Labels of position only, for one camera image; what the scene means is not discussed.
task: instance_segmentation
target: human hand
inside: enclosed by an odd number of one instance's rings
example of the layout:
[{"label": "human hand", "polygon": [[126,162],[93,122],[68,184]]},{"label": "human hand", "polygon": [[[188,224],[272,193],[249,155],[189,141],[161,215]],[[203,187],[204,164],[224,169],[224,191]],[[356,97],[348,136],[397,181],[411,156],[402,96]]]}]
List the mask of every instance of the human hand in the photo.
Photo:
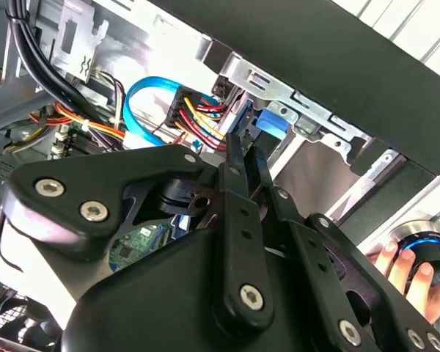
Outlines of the human hand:
[{"label": "human hand", "polygon": [[[405,250],[393,263],[396,253],[397,244],[391,241],[380,254],[369,259],[404,295],[406,282],[416,260],[416,255],[411,250]],[[432,266],[429,263],[421,264],[412,279],[406,298],[429,323],[433,324],[440,318],[440,283],[435,287],[430,287],[432,278]]]}]

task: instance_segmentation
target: black cable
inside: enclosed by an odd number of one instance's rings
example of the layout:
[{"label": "black cable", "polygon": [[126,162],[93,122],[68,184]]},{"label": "black cable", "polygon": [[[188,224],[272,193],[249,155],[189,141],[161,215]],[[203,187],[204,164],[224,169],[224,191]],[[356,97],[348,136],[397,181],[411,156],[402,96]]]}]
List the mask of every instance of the black cable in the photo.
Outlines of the black cable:
[{"label": "black cable", "polygon": [[185,134],[186,132],[182,132],[178,137],[176,137],[176,139],[173,141],[173,144],[179,143],[179,141],[184,137]]},{"label": "black cable", "polygon": [[164,121],[160,125],[156,126],[156,128],[153,131],[151,131],[151,134],[155,134],[155,132],[158,131],[160,128],[162,128],[163,125],[164,125]]},{"label": "black cable", "polygon": [[7,0],[6,8],[18,53],[31,77],[67,109],[102,123],[94,106],[64,80],[43,56],[28,24],[26,0]]},{"label": "black cable", "polygon": [[[17,0],[18,5],[18,16],[25,18],[27,16],[26,11],[26,0]],[[31,49],[33,56],[37,60],[37,64],[42,68],[44,74],[46,74],[65,94],[69,99],[81,106],[84,114],[88,116],[92,121],[98,119],[98,113],[95,108],[84,98],[84,96],[73,87],[69,82],[67,82],[63,77],[61,77],[55,69],[51,66],[48,60],[44,57],[42,51],[39,49],[36,37],[31,31],[31,27],[28,23],[20,23],[23,30],[24,36],[28,43],[29,49]]]},{"label": "black cable", "polygon": [[118,139],[115,139],[109,134],[105,134],[102,131],[90,130],[91,134],[106,148],[106,150],[112,150],[118,152],[124,150]]},{"label": "black cable", "polygon": [[122,101],[121,101],[122,109],[120,111],[119,118],[120,118],[120,121],[122,122],[124,120],[124,116],[123,116],[124,115],[124,102],[125,102],[125,99],[127,97],[127,95],[125,94],[124,86],[122,85],[121,81],[116,79],[110,73],[107,73],[106,71],[101,71],[100,73],[102,73],[102,74],[100,74],[100,77],[103,78],[103,80],[105,82],[107,82],[108,84],[112,85],[113,88],[114,88],[114,106],[117,106],[117,102],[118,102],[118,100],[117,100],[117,88],[120,89],[120,92],[122,94]]}]

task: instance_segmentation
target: yellow wire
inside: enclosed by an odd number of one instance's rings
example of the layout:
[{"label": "yellow wire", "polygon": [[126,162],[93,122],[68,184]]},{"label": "yellow wire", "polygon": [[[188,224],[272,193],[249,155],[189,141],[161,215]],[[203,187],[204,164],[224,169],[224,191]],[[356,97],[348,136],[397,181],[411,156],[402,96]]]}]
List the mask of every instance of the yellow wire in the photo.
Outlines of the yellow wire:
[{"label": "yellow wire", "polygon": [[212,121],[220,121],[221,120],[221,117],[214,117],[214,116],[209,116],[209,115],[205,115],[205,116],[208,117]]},{"label": "yellow wire", "polygon": [[[34,138],[36,138],[39,135],[39,133],[41,131],[42,131],[42,128],[38,128],[31,136],[28,136],[24,141],[25,142],[32,141]],[[14,150],[16,148],[18,148],[16,145],[10,145],[9,147],[6,147],[5,150],[7,152],[9,152],[9,151]]]},{"label": "yellow wire", "polygon": [[183,130],[184,132],[186,132],[187,134],[193,136],[193,134],[191,132],[189,132],[186,128],[184,128],[183,125],[181,125],[178,121],[175,121],[175,125],[180,129]]},{"label": "yellow wire", "polygon": [[219,139],[224,138],[224,136],[222,136],[218,131],[211,128],[211,126],[204,120],[203,116],[208,118],[207,115],[201,114],[198,111],[196,111],[196,109],[194,109],[194,107],[191,104],[191,101],[188,98],[184,98],[184,102],[188,106],[189,110],[191,110],[191,113],[194,115],[194,118],[196,117],[196,120],[198,120],[198,121],[200,120],[199,122],[202,122],[202,124],[204,125],[204,128],[207,128],[217,138],[219,138]]},{"label": "yellow wire", "polygon": [[[68,117],[72,121],[75,121],[75,122],[80,123],[82,125],[84,124],[84,119],[82,119],[81,117],[77,117],[76,115],[69,114],[64,109],[58,109],[58,112],[60,114],[64,115],[64,116]],[[98,130],[98,131],[110,134],[111,136],[113,136],[115,138],[118,138],[118,139],[120,139],[122,141],[124,140],[124,137],[122,137],[121,135],[119,135],[119,134],[117,134],[117,133],[115,133],[115,132],[113,132],[113,131],[111,131],[109,129],[104,128],[104,126],[95,124],[93,122],[89,122],[88,126],[91,127],[91,128],[94,128],[95,130]]]}]

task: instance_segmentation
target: silver screw head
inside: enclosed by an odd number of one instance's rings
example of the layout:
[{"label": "silver screw head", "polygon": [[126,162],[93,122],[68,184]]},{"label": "silver screw head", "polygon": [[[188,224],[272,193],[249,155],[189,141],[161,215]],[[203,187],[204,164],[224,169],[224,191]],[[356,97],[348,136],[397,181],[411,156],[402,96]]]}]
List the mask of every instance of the silver screw head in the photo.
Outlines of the silver screw head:
[{"label": "silver screw head", "polygon": [[423,350],[425,348],[425,343],[424,341],[422,341],[422,339],[420,338],[420,336],[412,329],[408,329],[408,336],[409,339],[412,341],[412,343],[414,343],[414,345]]},{"label": "silver screw head", "polygon": [[277,191],[277,193],[279,194],[279,196],[281,196],[283,199],[288,199],[288,193],[286,191],[284,191],[283,189],[279,189]]},{"label": "silver screw head", "polygon": [[329,223],[325,218],[319,218],[318,221],[320,224],[322,224],[324,227],[329,227]]},{"label": "silver screw head", "polygon": [[109,212],[103,204],[89,201],[81,205],[80,214],[88,221],[101,222],[107,219]]},{"label": "silver screw head", "polygon": [[184,158],[189,161],[190,163],[195,163],[196,162],[196,158],[190,154],[184,154]]},{"label": "silver screw head", "polygon": [[432,346],[436,350],[440,351],[440,340],[437,339],[437,337],[434,334],[432,334],[431,332],[427,333],[427,338],[430,341],[430,343],[432,344]]},{"label": "silver screw head", "polygon": [[58,197],[65,192],[65,187],[59,181],[45,178],[36,182],[34,186],[38,194],[44,197]]},{"label": "silver screw head", "polygon": [[240,289],[240,297],[243,303],[251,310],[261,310],[264,307],[263,295],[257,288],[244,285]]},{"label": "silver screw head", "polygon": [[339,322],[339,330],[343,337],[353,346],[360,346],[362,339],[355,326],[346,320]]}]

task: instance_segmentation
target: orange wire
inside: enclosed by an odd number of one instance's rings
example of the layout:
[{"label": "orange wire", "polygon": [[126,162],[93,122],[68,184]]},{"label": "orange wire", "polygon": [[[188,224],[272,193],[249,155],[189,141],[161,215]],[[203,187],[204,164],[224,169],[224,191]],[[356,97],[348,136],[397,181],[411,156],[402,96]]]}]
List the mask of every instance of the orange wire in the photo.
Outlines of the orange wire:
[{"label": "orange wire", "polygon": [[[35,123],[39,123],[39,117],[34,114],[29,114],[29,118],[33,120]],[[46,122],[46,126],[60,126],[60,125],[68,125],[72,120],[62,117],[60,119],[48,119]]]},{"label": "orange wire", "polygon": [[[61,103],[57,102],[55,107],[56,107],[57,112],[59,112],[60,114],[62,114],[64,116],[68,116],[70,119],[73,118],[78,121],[84,121],[84,119],[81,116],[78,116],[77,114],[67,110]],[[100,123],[90,122],[89,125],[93,126],[95,128],[100,128],[100,129],[115,133],[122,138],[124,138],[124,136],[125,136],[124,132],[119,131],[119,130],[112,128],[112,127],[109,127],[109,126],[101,125]]]},{"label": "orange wire", "polygon": [[186,134],[184,135],[184,137],[181,139],[181,141],[180,141],[178,144],[182,144],[182,143],[184,143],[184,142],[186,141],[187,138],[188,138],[188,134],[186,133]]}]

